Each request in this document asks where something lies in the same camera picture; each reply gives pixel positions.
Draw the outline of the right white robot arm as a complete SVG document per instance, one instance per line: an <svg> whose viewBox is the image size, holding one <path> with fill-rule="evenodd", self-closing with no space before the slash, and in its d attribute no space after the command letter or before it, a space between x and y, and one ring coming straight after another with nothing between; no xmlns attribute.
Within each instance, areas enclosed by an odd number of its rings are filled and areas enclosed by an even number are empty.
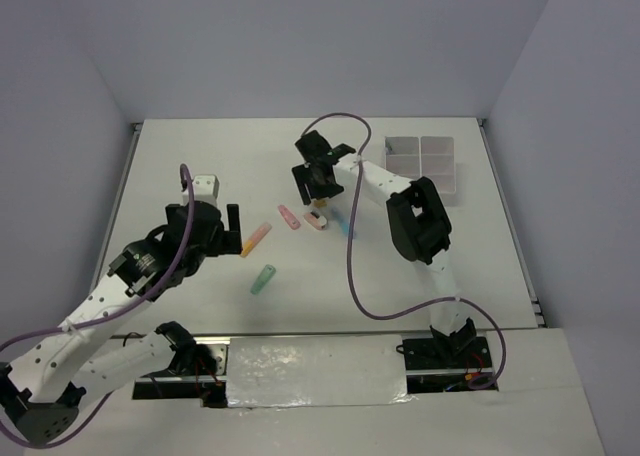
<svg viewBox="0 0 640 456"><path fill-rule="evenodd" d="M449 259L452 225L435 184L427 177L411 180L364 159L354 148L332 147L317 131L302 135L295 147L303 163L292 168L302 202L309 205L354 189L347 236L347 284L353 302L366 317L390 321L439 304L458 304ZM368 311L356 293L353 274L353 233L359 198L364 195L386 211L388 232L399 255L417 265L438 297L389 315Z"/></svg>

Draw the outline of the pink correction tape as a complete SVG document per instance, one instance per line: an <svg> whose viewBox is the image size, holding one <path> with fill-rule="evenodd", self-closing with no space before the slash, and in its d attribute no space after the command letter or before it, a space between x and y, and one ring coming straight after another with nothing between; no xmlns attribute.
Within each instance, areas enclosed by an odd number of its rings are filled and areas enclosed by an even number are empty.
<svg viewBox="0 0 640 456"><path fill-rule="evenodd" d="M279 205L277 209L290 229L297 230L300 228L300 221L288 207L286 207L285 205Z"/></svg>

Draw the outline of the blue highlighter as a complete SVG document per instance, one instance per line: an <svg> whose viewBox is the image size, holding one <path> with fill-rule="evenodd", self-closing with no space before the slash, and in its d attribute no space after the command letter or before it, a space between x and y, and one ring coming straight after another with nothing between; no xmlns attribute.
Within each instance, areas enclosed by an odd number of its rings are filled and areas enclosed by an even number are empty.
<svg viewBox="0 0 640 456"><path fill-rule="evenodd" d="M337 222L341 232L346 238L355 239L357 237L356 231L351 229L351 218L349 211L332 206L330 209L330 214L331 217Z"/></svg>

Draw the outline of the orange pink highlighter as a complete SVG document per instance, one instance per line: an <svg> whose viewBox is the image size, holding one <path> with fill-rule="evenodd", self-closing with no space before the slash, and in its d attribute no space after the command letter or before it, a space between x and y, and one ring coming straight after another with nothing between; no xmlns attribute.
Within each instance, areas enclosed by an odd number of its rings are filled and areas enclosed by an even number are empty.
<svg viewBox="0 0 640 456"><path fill-rule="evenodd" d="M246 258L255 247L264 239L264 237L271 231L272 225L268 222L261 224L255 231L251 233L248 239L243 243L243 248L240 253L242 258Z"/></svg>

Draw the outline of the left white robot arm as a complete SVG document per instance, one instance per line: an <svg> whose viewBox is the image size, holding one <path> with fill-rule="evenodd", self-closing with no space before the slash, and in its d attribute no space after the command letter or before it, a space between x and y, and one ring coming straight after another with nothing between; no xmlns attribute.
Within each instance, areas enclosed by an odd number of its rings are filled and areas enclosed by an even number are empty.
<svg viewBox="0 0 640 456"><path fill-rule="evenodd" d="M63 444L84 408L141 376L216 374L218 361L210 349L175 321L112 352L99 352L133 316L193 276L206 258L242 251L236 204L224 211L202 201L170 204L165 213L166 223L128 244L54 332L37 332L38 344L2 365L1 406L18 443L33 449Z"/></svg>

